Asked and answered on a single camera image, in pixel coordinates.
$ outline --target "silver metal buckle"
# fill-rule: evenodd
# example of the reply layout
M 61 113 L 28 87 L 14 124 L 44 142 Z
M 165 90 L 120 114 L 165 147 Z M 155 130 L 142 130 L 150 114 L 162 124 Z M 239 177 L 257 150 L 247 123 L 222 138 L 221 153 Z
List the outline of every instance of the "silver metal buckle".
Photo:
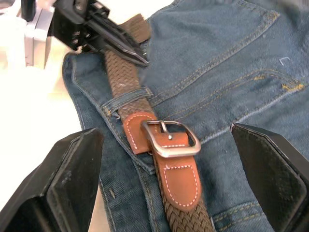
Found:
M 162 130 L 164 133 L 168 133 L 166 124 L 175 124 L 177 126 L 185 128 L 187 134 L 193 140 L 194 144 L 190 147 L 173 147 L 173 148 L 165 148 L 160 146 L 155 140 L 154 134 L 151 132 L 148 124 L 160 124 L 162 126 Z M 183 156 L 194 156 L 201 150 L 201 143 L 195 134 L 184 124 L 175 121 L 162 121 L 162 120 L 145 120 L 142 121 L 141 125 L 145 129 L 145 132 L 148 136 L 148 139 L 155 150 L 160 156 L 165 158 L 173 158 L 173 157 L 183 157 Z

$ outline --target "brown leather belt tab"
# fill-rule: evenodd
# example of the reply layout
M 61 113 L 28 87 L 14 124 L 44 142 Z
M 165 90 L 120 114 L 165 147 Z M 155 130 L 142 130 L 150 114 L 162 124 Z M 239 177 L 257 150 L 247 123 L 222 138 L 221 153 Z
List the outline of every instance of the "brown leather belt tab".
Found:
M 121 25 L 139 43 L 150 36 L 149 25 L 139 14 Z M 106 68 L 114 97 L 140 89 L 134 64 L 112 51 L 105 53 Z M 168 133 L 146 98 L 128 103 L 118 110 L 134 154 L 153 153 L 162 202 L 173 232 L 213 232 L 211 220 L 201 200 L 201 183 L 193 155 L 199 142 L 189 145 L 189 130 Z

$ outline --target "jeans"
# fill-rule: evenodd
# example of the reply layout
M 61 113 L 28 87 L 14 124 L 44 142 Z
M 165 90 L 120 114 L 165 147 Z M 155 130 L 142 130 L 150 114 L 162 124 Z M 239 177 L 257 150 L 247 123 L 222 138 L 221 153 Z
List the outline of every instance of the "jeans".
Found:
M 130 95 L 112 98 L 98 54 L 67 55 L 63 64 L 82 128 L 105 136 L 99 182 L 111 231 L 169 231 L 153 159 L 132 153 L 117 114 L 139 97 L 200 139 L 202 198 L 217 232 L 273 231 L 228 128 L 279 133 L 309 158 L 309 14 L 268 0 L 176 0 L 148 22 L 150 65 Z

